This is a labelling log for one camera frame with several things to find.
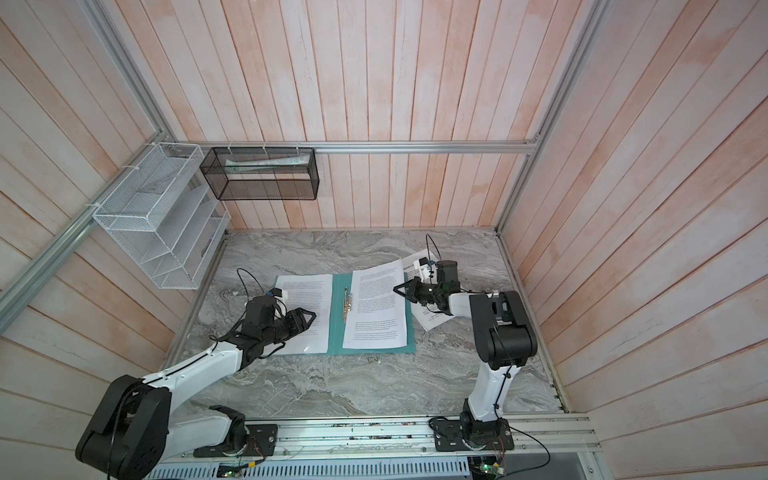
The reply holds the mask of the green file folder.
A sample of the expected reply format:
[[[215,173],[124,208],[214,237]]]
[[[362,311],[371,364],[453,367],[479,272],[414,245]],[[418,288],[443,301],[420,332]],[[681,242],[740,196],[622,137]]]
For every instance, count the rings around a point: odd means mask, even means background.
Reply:
[[[344,291],[352,284],[352,273],[334,274],[332,282],[332,303],[329,317],[329,340],[326,354],[329,356],[363,354],[414,354],[416,342],[412,324],[411,303],[405,302],[407,344],[389,349],[346,349],[343,347],[345,321],[343,319]]]

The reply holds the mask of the gold folder clip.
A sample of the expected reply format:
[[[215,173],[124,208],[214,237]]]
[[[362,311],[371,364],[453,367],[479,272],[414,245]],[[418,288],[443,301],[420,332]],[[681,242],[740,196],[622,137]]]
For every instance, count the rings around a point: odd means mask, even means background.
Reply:
[[[343,292],[343,304],[342,304],[342,319],[344,322],[347,321],[348,315],[352,309],[352,297],[351,292],[349,288],[345,288]]]

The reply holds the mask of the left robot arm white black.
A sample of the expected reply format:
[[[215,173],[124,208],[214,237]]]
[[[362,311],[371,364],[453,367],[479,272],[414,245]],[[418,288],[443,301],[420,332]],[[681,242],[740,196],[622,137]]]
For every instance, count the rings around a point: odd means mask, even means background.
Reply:
[[[171,416],[201,390],[269,358],[310,329],[316,313],[288,309],[281,294],[272,289],[251,298],[235,324],[190,359],[112,381],[76,446],[76,459],[110,478],[142,479],[161,461],[189,451],[243,455],[250,432],[241,412],[214,405],[183,421]]]

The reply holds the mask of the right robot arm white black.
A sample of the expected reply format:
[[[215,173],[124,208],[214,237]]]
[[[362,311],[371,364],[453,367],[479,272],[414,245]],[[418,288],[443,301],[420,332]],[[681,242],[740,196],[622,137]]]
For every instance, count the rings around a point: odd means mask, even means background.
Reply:
[[[472,292],[461,286],[453,260],[414,262],[415,277],[393,291],[405,300],[450,317],[471,320],[481,360],[472,393],[457,420],[429,421],[441,452],[512,448],[512,429],[503,404],[513,378],[538,351],[538,340],[516,291]]]

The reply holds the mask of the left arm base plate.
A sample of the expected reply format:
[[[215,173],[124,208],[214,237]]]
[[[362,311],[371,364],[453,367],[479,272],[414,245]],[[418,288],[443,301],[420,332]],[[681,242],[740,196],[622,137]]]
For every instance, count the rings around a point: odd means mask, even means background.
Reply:
[[[244,424],[230,428],[225,440],[217,445],[193,451],[194,458],[236,457],[265,458],[274,454],[278,434],[277,424]]]

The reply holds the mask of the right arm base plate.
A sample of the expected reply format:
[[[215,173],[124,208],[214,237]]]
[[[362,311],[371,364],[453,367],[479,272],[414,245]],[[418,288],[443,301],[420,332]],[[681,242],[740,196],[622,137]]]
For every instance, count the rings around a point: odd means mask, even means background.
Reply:
[[[429,419],[428,426],[433,432],[435,449],[438,452],[504,452],[515,448],[511,429],[502,420],[449,420],[439,416]]]

